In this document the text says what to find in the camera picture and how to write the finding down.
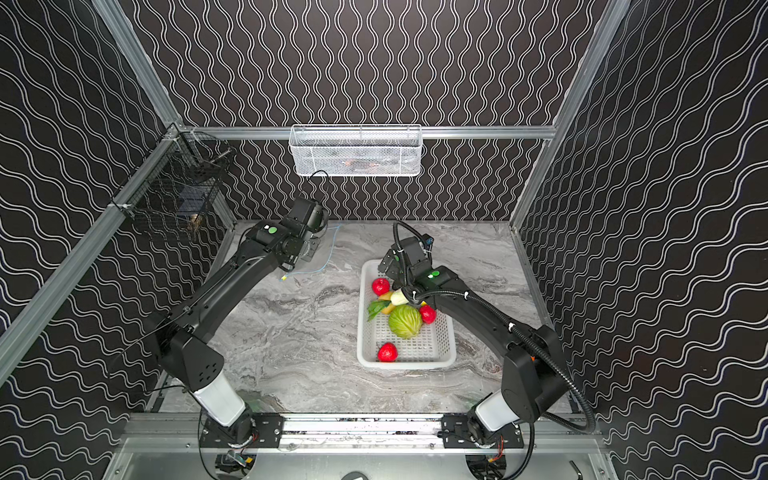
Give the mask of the clear blue-zip bag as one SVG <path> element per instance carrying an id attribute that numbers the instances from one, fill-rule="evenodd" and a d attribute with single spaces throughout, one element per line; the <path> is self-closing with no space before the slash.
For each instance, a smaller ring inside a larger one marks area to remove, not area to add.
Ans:
<path id="1" fill-rule="evenodd" d="M 312 238 L 310 246 L 300 257 L 300 268 L 283 274 L 280 281 L 286 283 L 291 278 L 323 273 L 335 254 L 339 233 L 343 227 L 343 224 L 327 227 L 318 237 Z"/>

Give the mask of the white toy radish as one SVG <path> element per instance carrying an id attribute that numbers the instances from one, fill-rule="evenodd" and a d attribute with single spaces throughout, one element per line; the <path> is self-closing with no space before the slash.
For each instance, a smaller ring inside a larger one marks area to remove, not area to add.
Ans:
<path id="1" fill-rule="evenodd" d="M 402 289 L 394 291 L 390 297 L 390 302 L 394 306 L 406 305 L 409 303 L 409 299 L 406 297 Z"/>

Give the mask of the green toy cabbage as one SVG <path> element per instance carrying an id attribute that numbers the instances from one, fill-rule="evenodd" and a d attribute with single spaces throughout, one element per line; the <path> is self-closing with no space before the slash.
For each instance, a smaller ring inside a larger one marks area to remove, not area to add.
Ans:
<path id="1" fill-rule="evenodd" d="M 423 322 L 419 310 L 410 305 L 396 306 L 388 315 L 390 331 L 402 339 L 416 337 L 422 328 Z"/>

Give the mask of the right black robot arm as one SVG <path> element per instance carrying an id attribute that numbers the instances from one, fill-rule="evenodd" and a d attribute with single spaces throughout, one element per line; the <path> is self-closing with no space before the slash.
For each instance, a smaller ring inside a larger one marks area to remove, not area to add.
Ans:
<path id="1" fill-rule="evenodd" d="M 500 387 L 467 413 L 469 438 L 489 444 L 510 424 L 534 423 L 569 387 L 553 366 L 565 366 L 554 331 L 533 328 L 477 295 L 446 266 L 435 267 L 427 236 L 394 241 L 378 270 L 392 279 L 408 303 L 423 303 L 463 325 L 500 360 Z"/>

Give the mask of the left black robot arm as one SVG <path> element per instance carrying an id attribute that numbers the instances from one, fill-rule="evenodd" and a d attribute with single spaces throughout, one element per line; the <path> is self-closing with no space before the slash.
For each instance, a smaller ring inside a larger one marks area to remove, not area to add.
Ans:
<path id="1" fill-rule="evenodd" d="M 227 380 L 225 360 L 209 341 L 265 277 L 276 270 L 289 273 L 313 258 L 327 222 L 319 201 L 297 199 L 281 220 L 262 220 L 246 230 L 234 254 L 190 299 L 153 318 L 149 346 L 159 366 L 192 394 L 233 447 L 253 437 L 252 410 Z"/>

